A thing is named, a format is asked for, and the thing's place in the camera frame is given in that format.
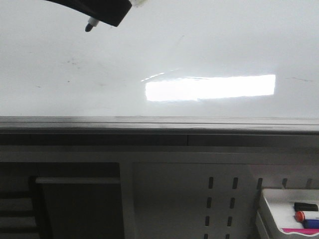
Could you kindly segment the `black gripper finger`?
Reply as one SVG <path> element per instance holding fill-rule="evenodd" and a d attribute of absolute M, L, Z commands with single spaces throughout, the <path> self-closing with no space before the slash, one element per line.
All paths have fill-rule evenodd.
<path fill-rule="evenodd" d="M 117 27 L 129 10 L 132 3 L 129 0 L 51 0 L 100 22 Z"/>

